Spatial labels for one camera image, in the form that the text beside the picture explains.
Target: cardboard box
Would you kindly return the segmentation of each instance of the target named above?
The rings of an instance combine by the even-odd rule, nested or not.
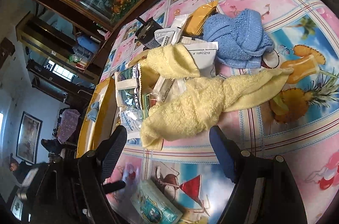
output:
[[[85,118],[82,124],[78,141],[77,158],[89,150],[95,150],[103,140],[108,139],[111,135],[113,121],[117,111],[115,81],[112,77],[105,79],[97,85],[89,107],[87,108],[86,115],[91,110],[90,105],[97,101],[100,103],[100,108],[96,122]]]

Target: tissue package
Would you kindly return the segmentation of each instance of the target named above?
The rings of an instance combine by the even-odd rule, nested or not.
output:
[[[141,217],[149,223],[175,224],[182,212],[179,211],[151,180],[142,180],[131,202]]]

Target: plastic bag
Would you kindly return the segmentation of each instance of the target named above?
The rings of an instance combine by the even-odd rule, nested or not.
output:
[[[167,103],[177,98],[181,94],[177,81],[176,79],[166,79],[160,76],[152,91],[156,101]]]
[[[195,38],[195,37],[189,37],[189,36],[181,36],[179,39],[179,43],[182,44],[195,44],[195,43],[204,43],[206,41],[201,40],[199,38]]]
[[[218,1],[213,1],[197,8],[189,17],[184,28],[184,33],[191,36],[200,35],[205,20],[216,11],[217,5]]]
[[[127,140],[140,138],[142,111],[132,107],[120,107],[121,124],[127,130]]]
[[[148,115],[148,111],[152,106],[156,104],[156,97],[152,93],[144,93],[142,95],[142,118],[146,119]]]
[[[175,224],[182,216],[182,212],[151,180],[140,181],[137,191],[131,197],[131,203],[141,217],[149,223]]]
[[[77,56],[77,55],[70,55],[68,57],[68,61],[71,63],[78,63],[81,61],[81,57]]]
[[[178,15],[174,18],[170,28],[156,30],[154,32],[156,41],[159,42],[161,46],[166,46],[169,43],[178,43],[188,18],[189,14]]]
[[[115,72],[114,77],[117,105],[142,110],[140,64]]]
[[[186,44],[185,48],[192,56],[201,77],[214,77],[214,59],[218,50],[218,42]]]

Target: table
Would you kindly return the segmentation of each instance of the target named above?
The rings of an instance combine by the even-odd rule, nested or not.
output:
[[[75,109],[67,109],[62,112],[61,122],[58,129],[57,138],[60,143],[64,144],[72,136],[77,128],[80,113]]]
[[[211,1],[161,0],[141,17],[144,20],[153,17],[166,27],[175,15],[191,13]],[[303,198],[307,220],[316,223],[339,184],[337,82],[324,75],[339,72],[339,20],[320,0],[218,1],[218,11],[229,17],[237,16],[245,8],[261,13],[263,26],[275,42],[279,65],[292,60],[299,63],[295,68],[300,76],[293,84],[287,83],[282,92],[291,95],[296,112],[305,112],[300,116],[277,116],[266,102],[256,108],[223,113],[218,125],[241,149],[256,156],[283,155]],[[142,51],[143,45],[134,43],[140,26],[134,20],[121,29],[101,81],[125,69],[126,63]],[[256,72],[222,64],[217,64],[216,70],[227,77]],[[124,170],[128,173],[126,189],[107,198],[114,210],[136,224],[141,219],[131,209],[129,197],[139,179],[152,179],[185,212],[182,222],[186,223],[215,224],[234,187],[218,165],[207,131],[191,139],[165,141],[162,151],[145,150],[140,139],[129,140],[109,180],[121,179]],[[183,183],[200,190],[199,200],[178,189]]]

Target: blue towel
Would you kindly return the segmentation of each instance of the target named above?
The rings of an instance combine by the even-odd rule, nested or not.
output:
[[[274,42],[262,28],[260,13],[249,9],[235,18],[210,16],[204,24],[203,39],[217,41],[217,60],[235,68],[260,68],[262,54],[274,48]]]
[[[87,113],[87,119],[96,121],[99,113],[99,102],[94,102],[90,105],[91,110]]]

